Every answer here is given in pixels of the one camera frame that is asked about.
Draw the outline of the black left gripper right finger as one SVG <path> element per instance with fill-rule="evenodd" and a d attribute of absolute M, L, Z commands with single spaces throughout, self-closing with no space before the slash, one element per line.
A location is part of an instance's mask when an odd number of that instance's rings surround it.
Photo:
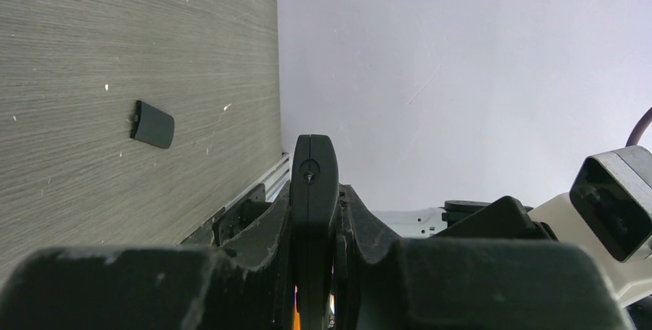
<path fill-rule="evenodd" d="M 346 262 L 339 329 L 631 329 L 603 271 L 548 240 L 402 238 L 349 185 L 339 191 Z"/>

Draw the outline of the black remote control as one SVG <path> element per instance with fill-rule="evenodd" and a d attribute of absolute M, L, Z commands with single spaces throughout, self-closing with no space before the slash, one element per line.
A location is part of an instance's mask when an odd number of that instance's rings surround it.
<path fill-rule="evenodd" d="M 327 329 L 339 172 L 326 135 L 300 135 L 294 149 L 290 206 L 296 306 L 301 329 Z"/>

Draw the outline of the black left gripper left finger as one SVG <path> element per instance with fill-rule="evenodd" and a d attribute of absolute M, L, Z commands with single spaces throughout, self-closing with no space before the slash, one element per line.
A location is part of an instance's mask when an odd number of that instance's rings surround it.
<path fill-rule="evenodd" d="M 290 329 L 288 188 L 218 247 L 73 246 L 30 254 L 1 292 L 3 329 Z"/>

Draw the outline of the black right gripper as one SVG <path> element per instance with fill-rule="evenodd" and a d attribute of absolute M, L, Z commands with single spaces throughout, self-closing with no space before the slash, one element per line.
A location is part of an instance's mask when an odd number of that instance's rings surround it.
<path fill-rule="evenodd" d="M 531 207 L 518 199 L 504 196 L 498 200 L 472 202 L 449 200 L 444 203 L 442 218 L 446 229 L 433 235 L 441 238 L 527 239 L 554 241 L 556 235 L 545 222 L 536 222 L 528 212 Z"/>

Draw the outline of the black battery compartment cover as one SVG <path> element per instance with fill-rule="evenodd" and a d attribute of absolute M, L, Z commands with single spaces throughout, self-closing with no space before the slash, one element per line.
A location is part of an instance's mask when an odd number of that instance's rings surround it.
<path fill-rule="evenodd" d="M 156 148 L 169 149 L 174 139 L 175 120 L 168 113 L 142 100 L 135 102 L 130 138 Z"/>

